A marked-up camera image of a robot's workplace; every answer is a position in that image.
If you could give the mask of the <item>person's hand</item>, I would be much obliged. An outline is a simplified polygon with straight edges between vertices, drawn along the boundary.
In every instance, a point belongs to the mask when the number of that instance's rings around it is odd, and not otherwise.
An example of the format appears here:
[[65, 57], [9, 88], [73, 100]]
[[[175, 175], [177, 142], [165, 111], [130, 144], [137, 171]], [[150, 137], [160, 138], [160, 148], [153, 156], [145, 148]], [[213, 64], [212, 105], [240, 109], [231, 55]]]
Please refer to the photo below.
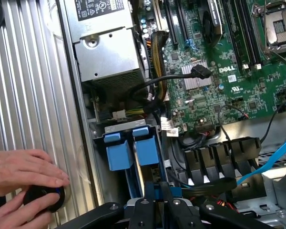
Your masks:
[[52, 220], [52, 214], [45, 209], [55, 204], [60, 196], [49, 193], [27, 205], [23, 205], [26, 191], [0, 207], [0, 229], [46, 229]]
[[0, 197], [31, 185], [61, 187], [69, 176], [40, 149], [0, 151]]

